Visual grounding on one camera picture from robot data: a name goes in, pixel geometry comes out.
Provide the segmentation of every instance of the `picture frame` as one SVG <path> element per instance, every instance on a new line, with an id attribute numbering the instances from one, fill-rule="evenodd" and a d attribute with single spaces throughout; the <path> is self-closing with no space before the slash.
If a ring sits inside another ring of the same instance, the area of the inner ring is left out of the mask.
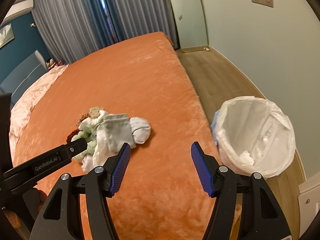
<path id="1" fill-rule="evenodd" d="M 12 24 L 8 24 L 0 29 L 0 49 L 13 39 Z"/>

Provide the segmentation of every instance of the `gray curtain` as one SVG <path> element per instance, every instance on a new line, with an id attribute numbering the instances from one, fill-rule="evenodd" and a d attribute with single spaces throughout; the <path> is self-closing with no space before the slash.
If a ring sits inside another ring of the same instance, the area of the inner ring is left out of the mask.
<path id="1" fill-rule="evenodd" d="M 123 27 L 118 15 L 118 11 L 115 5 L 114 0 L 104 0 L 104 3 L 106 5 L 106 14 L 108 15 L 108 20 L 110 20 L 110 24 L 112 25 L 112 28 L 116 34 L 116 37 L 118 41 L 124 41 L 126 37 L 123 33 Z"/>
<path id="2" fill-rule="evenodd" d="M 107 45 L 88 13 L 89 0 L 34 0 L 32 15 L 51 56 L 73 63 Z"/>
<path id="3" fill-rule="evenodd" d="M 114 0 L 127 39 L 164 32 L 179 47 L 170 0 Z"/>
<path id="4" fill-rule="evenodd" d="M 113 0 L 87 0 L 88 10 L 99 39 L 106 47 L 124 40 L 121 22 L 114 11 Z"/>

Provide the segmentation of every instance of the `white plastic bag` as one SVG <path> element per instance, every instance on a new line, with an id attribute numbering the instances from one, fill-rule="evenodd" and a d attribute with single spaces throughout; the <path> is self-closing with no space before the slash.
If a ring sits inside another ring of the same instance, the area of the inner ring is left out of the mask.
<path id="1" fill-rule="evenodd" d="M 270 178 L 293 161 L 295 137 L 289 118 L 273 102 L 237 97 L 224 102 L 215 124 L 220 158 L 235 173 Z"/>

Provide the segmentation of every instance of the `pile of clothes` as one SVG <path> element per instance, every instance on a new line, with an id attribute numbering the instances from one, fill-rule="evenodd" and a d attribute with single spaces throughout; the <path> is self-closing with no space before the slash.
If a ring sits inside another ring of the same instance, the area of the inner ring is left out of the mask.
<path id="1" fill-rule="evenodd" d="M 147 120 L 128 118 L 126 114 L 110 114 L 101 107 L 90 108 L 77 126 L 78 129 L 68 136 L 67 143 L 79 138 L 87 141 L 87 149 L 73 157 L 82 163 L 85 172 L 102 166 L 107 158 L 117 155 L 123 143 L 128 143 L 133 149 L 136 144 L 145 143 L 151 133 Z"/>

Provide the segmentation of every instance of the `blue wall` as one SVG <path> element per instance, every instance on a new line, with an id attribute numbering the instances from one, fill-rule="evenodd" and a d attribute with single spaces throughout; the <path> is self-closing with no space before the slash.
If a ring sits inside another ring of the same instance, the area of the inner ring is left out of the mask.
<path id="1" fill-rule="evenodd" d="M 31 13 L 9 23 L 12 23 L 14 39 L 0 48 L 0 83 L 36 50 L 41 53 L 45 61 L 51 58 L 38 29 L 30 27 L 30 24 L 34 23 Z"/>

